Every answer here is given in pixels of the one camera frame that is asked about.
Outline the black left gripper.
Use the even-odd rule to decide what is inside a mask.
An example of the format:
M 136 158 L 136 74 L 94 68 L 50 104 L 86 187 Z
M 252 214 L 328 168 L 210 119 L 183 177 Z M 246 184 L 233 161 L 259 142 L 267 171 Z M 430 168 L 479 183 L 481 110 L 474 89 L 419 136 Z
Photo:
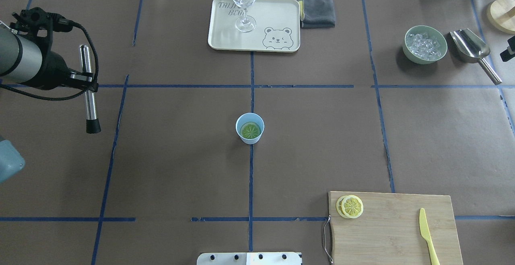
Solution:
M 70 32 L 72 24 L 64 16 L 46 12 L 40 7 L 13 12 L 12 28 L 22 32 L 15 35 L 18 52 L 12 64 L 12 81 L 51 90 L 57 86 L 98 92 L 97 73 L 70 69 L 62 56 L 52 52 L 53 32 Z

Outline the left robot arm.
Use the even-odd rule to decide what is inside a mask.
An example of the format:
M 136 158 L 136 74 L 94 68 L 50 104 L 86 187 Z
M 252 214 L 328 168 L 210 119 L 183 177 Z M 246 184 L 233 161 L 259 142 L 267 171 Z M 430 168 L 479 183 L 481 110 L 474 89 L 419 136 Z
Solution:
M 81 24 L 61 14 L 46 12 L 40 7 L 22 10 L 12 16 L 16 20 L 14 23 L 1 24 L 1 78 L 40 90 L 66 87 L 78 89 L 79 92 L 68 97 L 50 98 L 8 85 L 1 85 L 1 88 L 46 101 L 66 101 L 84 95 L 86 131 L 89 134 L 101 132 L 95 102 L 95 93 L 98 91 L 98 54 L 88 31 Z M 88 41 L 79 47 L 80 70 L 68 67 L 64 58 L 52 51 L 53 34 L 67 33 L 73 28 L 81 30 Z

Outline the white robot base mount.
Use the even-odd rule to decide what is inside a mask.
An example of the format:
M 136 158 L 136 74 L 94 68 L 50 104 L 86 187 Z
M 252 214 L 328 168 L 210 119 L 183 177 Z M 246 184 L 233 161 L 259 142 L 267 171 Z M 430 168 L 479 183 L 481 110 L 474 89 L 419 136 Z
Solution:
M 202 253 L 197 265 L 302 265 L 297 252 L 230 252 Z

